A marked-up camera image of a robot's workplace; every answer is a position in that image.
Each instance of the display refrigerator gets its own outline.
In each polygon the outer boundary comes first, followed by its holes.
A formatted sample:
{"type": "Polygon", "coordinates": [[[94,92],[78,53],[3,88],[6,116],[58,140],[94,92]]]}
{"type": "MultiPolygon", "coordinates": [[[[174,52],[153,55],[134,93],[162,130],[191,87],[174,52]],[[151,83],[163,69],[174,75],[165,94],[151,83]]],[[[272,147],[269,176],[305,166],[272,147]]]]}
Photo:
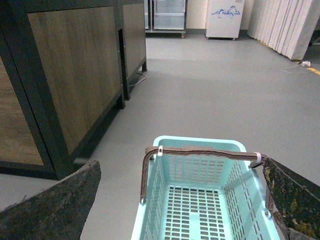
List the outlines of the display refrigerator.
{"type": "Polygon", "coordinates": [[[144,0],[146,33],[186,33],[187,0],[144,0]]]}

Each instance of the cabinet leg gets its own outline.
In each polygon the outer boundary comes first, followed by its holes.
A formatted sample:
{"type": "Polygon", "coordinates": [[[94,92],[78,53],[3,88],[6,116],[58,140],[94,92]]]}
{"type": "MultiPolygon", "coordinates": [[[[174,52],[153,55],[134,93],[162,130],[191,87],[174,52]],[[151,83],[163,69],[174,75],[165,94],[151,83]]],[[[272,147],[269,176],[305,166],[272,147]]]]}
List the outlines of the cabinet leg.
{"type": "Polygon", "coordinates": [[[123,94],[121,94],[120,97],[116,100],[116,106],[119,109],[125,109],[126,104],[125,104],[125,97],[123,94]]]}
{"type": "Polygon", "coordinates": [[[147,60],[145,60],[145,62],[142,64],[142,72],[147,72],[147,60]]]}

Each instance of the yellow floor line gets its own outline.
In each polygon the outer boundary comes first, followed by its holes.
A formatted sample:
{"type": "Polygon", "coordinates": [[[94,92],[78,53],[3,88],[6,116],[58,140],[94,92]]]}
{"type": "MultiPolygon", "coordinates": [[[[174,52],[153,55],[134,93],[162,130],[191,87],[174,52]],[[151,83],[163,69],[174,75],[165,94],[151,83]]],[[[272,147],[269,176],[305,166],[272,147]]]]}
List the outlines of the yellow floor line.
{"type": "MultiPolygon", "coordinates": [[[[266,43],[264,43],[264,42],[261,41],[261,40],[258,40],[258,42],[261,43],[261,44],[263,44],[263,45],[265,45],[265,46],[267,46],[267,47],[269,47],[270,49],[273,49],[272,47],[268,46],[266,43]]],[[[296,63],[298,64],[298,63],[300,63],[301,61],[299,61],[299,60],[293,60],[293,62],[296,62],[296,63]]],[[[317,69],[315,69],[315,68],[313,68],[313,67],[307,67],[307,68],[308,68],[309,70],[311,70],[312,72],[314,72],[315,74],[320,75],[320,70],[317,70],[317,69]]]]}

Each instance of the basket mesh bottom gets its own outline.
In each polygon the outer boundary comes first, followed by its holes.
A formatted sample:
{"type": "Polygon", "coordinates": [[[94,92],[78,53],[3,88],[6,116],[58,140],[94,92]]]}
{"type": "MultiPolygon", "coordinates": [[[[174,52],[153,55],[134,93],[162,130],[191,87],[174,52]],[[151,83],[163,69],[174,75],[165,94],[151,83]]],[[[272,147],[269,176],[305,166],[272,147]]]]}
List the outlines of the basket mesh bottom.
{"type": "Polygon", "coordinates": [[[164,226],[165,240],[226,240],[227,210],[217,190],[170,186],[164,226]]]}

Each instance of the blue logo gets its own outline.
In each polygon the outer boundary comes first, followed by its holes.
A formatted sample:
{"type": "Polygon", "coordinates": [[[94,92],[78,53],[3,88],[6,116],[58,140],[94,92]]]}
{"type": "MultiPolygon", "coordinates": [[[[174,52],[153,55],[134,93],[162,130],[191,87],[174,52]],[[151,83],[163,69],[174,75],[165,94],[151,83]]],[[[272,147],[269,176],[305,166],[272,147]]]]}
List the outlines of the blue logo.
{"type": "Polygon", "coordinates": [[[230,18],[233,18],[234,15],[240,15],[240,12],[236,9],[236,6],[231,6],[228,10],[220,9],[219,11],[212,13],[212,15],[218,15],[219,19],[222,18],[222,15],[228,15],[230,18]]]}

